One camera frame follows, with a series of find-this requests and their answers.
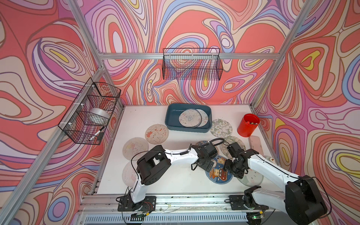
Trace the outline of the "blue denim bear car coaster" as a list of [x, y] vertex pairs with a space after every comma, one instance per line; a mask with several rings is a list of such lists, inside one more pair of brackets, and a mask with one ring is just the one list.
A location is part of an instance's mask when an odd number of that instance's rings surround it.
[[205, 171], [206, 176], [215, 184], [224, 185], [231, 181], [233, 175], [224, 169], [226, 158], [216, 156], [211, 160], [214, 164], [209, 172]]

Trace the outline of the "white blue butterfly coaster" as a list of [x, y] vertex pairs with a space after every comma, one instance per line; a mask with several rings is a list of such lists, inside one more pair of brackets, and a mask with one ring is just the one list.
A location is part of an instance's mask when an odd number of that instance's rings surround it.
[[202, 122], [202, 116], [197, 109], [187, 109], [179, 116], [179, 123], [187, 128], [198, 127]]

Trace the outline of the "white butterfly star coaster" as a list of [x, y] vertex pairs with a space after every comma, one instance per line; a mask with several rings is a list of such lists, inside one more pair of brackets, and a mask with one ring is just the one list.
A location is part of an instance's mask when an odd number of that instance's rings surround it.
[[203, 127], [205, 126], [208, 121], [209, 121], [209, 116], [208, 114], [202, 110], [202, 109], [196, 109], [197, 114], [196, 114], [196, 127]]

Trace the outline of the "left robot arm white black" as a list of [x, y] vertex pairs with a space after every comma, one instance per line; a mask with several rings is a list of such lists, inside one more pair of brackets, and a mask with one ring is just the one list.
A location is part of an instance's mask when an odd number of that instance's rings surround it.
[[217, 155], [216, 147], [210, 142], [204, 145], [191, 144], [183, 150], [167, 150], [162, 145], [155, 146], [136, 162], [137, 180], [130, 191], [132, 202], [143, 201], [148, 187], [159, 181], [171, 166], [188, 165], [192, 170], [199, 167], [210, 172], [214, 165], [212, 160]]

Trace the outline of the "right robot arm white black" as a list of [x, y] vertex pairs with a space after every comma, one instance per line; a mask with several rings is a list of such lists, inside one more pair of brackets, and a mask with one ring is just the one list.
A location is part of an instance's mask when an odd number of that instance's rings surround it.
[[243, 178], [253, 170], [282, 190], [279, 193], [254, 185], [244, 191], [245, 208], [268, 206], [286, 213], [297, 225], [308, 225], [329, 213], [314, 178], [289, 172], [253, 149], [242, 149], [236, 142], [228, 145], [227, 150], [232, 159], [225, 162], [224, 169], [234, 177]]

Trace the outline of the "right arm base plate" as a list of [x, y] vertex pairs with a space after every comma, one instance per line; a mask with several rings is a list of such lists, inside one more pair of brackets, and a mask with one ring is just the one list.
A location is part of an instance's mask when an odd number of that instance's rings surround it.
[[265, 205], [258, 205], [255, 206], [246, 206], [244, 195], [230, 195], [226, 200], [225, 203], [229, 203], [231, 210], [233, 211], [241, 211], [241, 210], [248, 210], [248, 211], [266, 211], [269, 209], [268, 206]]

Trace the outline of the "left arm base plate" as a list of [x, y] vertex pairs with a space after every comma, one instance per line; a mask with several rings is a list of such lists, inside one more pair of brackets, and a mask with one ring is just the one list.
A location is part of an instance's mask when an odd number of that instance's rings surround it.
[[131, 196], [120, 196], [115, 199], [119, 212], [152, 212], [156, 209], [155, 196], [146, 196], [144, 200], [134, 203]]

